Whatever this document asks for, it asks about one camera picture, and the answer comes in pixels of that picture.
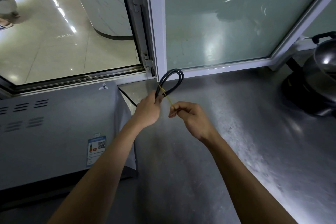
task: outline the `qr code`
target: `qr code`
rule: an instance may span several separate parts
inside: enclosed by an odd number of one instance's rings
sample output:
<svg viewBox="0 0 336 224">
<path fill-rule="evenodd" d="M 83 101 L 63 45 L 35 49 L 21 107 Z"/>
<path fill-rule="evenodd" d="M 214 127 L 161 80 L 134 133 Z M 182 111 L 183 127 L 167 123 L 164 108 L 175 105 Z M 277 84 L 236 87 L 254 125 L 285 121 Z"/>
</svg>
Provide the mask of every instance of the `qr code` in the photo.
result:
<svg viewBox="0 0 336 224">
<path fill-rule="evenodd" d="M 105 142 L 98 142 L 98 149 L 105 148 Z"/>
</svg>

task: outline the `sticker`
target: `sticker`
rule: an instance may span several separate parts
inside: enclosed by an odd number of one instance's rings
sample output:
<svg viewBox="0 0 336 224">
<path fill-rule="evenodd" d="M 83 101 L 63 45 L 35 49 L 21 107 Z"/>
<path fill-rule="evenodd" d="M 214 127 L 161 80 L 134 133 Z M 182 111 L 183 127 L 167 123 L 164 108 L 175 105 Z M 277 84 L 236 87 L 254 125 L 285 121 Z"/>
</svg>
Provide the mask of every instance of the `sticker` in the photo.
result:
<svg viewBox="0 0 336 224">
<path fill-rule="evenodd" d="M 103 85 L 102 86 L 100 86 L 100 88 L 99 88 L 100 90 L 105 90 L 105 89 L 108 89 L 108 87 L 106 86 L 106 84 L 105 83 L 103 83 Z"/>
<path fill-rule="evenodd" d="M 106 136 L 96 137 L 87 142 L 86 167 L 92 166 L 106 149 Z"/>
</svg>

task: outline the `frosted glass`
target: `frosted glass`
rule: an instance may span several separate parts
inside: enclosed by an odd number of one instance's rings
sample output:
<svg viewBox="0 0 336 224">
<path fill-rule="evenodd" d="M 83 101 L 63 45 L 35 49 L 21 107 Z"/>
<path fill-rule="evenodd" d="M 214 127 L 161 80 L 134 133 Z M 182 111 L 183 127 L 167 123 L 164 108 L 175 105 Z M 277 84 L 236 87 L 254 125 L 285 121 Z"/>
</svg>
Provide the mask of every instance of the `frosted glass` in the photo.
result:
<svg viewBox="0 0 336 224">
<path fill-rule="evenodd" d="M 329 31 L 336 31 L 336 0 L 332 0 L 303 33 L 312 37 Z"/>
<path fill-rule="evenodd" d="M 313 0 L 165 0 L 167 69 L 268 57 Z"/>
</svg>

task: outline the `left hand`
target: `left hand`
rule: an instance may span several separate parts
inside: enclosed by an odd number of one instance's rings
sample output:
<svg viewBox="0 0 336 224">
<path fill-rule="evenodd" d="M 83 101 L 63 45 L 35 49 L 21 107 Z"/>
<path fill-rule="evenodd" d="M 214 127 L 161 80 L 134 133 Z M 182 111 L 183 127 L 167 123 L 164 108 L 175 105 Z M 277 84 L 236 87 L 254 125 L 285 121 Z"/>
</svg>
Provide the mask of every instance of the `left hand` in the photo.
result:
<svg viewBox="0 0 336 224">
<path fill-rule="evenodd" d="M 141 129 L 154 124 L 158 120 L 162 99 L 162 94 L 155 98 L 155 91 L 153 90 L 138 103 L 132 119 L 141 126 Z"/>
</svg>

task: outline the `tiled floor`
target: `tiled floor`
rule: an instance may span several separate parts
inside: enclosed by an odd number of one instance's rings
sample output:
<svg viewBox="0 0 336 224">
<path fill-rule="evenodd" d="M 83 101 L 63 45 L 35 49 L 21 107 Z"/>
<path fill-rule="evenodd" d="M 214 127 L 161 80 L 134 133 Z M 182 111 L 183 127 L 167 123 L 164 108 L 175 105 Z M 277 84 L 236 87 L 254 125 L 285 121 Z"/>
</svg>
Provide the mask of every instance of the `tiled floor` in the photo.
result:
<svg viewBox="0 0 336 224">
<path fill-rule="evenodd" d="M 139 64 L 134 41 L 98 35 L 79 0 L 16 0 L 0 31 L 0 75 L 19 85 Z"/>
</svg>

